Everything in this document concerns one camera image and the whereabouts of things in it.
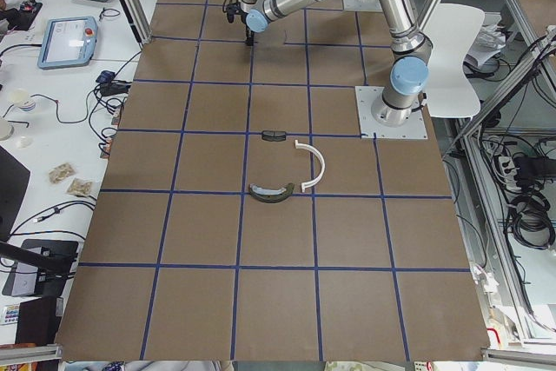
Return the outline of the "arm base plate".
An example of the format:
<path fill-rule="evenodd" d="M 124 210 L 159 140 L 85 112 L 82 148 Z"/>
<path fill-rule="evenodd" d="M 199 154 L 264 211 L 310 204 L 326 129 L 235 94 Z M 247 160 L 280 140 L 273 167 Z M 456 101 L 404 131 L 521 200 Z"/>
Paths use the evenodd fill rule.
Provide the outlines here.
<path fill-rule="evenodd" d="M 418 100 L 407 109 L 392 109 L 383 101 L 383 87 L 356 86 L 356 105 L 363 139 L 426 140 L 427 129 Z"/>
<path fill-rule="evenodd" d="M 382 12 L 379 0 L 342 0 L 342 6 L 343 9 L 347 11 Z"/>

